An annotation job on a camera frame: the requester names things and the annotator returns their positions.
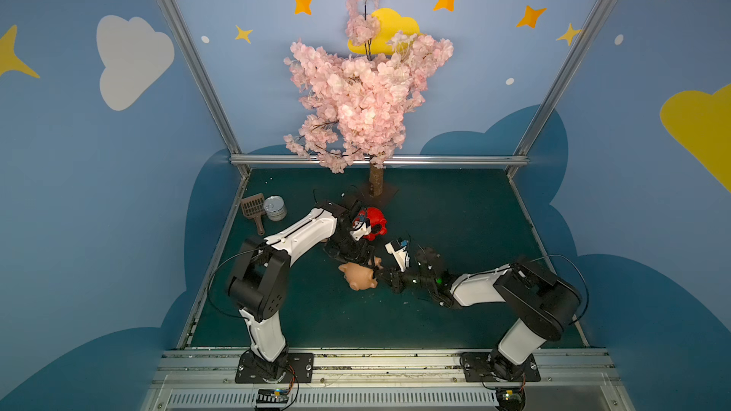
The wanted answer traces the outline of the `pink piggy bank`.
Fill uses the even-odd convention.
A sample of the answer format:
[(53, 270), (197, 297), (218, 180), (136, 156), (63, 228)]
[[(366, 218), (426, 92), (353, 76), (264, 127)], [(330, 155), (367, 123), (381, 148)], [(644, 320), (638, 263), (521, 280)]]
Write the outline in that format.
[(341, 264), (338, 269), (344, 273), (345, 280), (354, 291), (374, 289), (378, 285), (374, 269), (369, 266), (347, 263)]

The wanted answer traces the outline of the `red piggy bank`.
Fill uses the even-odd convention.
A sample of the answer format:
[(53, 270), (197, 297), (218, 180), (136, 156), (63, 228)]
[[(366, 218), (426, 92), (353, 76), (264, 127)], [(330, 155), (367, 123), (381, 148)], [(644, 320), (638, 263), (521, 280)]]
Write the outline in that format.
[(386, 218), (380, 209), (366, 207), (361, 209), (352, 223), (350, 232), (355, 241), (366, 239), (374, 241), (377, 236), (386, 234)]

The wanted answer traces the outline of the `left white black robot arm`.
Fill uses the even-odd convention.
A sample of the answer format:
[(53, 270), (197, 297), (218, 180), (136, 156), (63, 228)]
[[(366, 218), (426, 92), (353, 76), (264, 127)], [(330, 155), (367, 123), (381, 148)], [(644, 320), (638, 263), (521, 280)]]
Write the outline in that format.
[(232, 257), (234, 265), (225, 285), (251, 340), (240, 359), (236, 382), (276, 384), (294, 376), (279, 311), (297, 260), (322, 244), (336, 261), (372, 273), (379, 264), (373, 241), (384, 234), (386, 217), (380, 209), (359, 205), (347, 209), (327, 202), (276, 234), (246, 241)]

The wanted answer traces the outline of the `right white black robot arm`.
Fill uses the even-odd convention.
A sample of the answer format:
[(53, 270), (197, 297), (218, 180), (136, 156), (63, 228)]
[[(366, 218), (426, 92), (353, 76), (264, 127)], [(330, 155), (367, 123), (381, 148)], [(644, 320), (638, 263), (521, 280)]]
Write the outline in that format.
[(391, 253), (395, 268), (373, 268), (377, 281), (396, 293), (409, 285), (424, 289), (431, 300), (448, 309), (476, 304), (505, 304), (517, 321), (489, 352), (464, 353), (460, 366), (469, 382), (539, 382), (533, 353), (547, 342), (557, 342), (578, 323), (588, 308), (588, 293), (580, 292), (545, 266), (525, 257), (492, 270), (462, 275), (447, 271), (434, 249), (416, 253), (409, 269), (409, 253)]

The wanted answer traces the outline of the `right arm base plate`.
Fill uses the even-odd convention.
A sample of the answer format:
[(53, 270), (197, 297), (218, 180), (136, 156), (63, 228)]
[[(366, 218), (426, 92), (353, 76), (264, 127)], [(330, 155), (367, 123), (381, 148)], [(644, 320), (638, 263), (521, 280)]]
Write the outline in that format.
[(541, 374), (535, 357), (530, 354), (514, 365), (499, 351), (463, 352), (460, 367), (467, 382), (540, 382)]

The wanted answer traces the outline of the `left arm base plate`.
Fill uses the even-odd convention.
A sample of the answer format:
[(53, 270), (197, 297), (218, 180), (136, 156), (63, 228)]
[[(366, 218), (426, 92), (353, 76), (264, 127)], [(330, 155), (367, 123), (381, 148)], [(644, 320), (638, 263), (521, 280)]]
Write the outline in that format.
[(311, 353), (283, 352), (268, 362), (251, 351), (241, 355), (235, 372), (236, 384), (309, 384), (312, 380), (314, 356)]

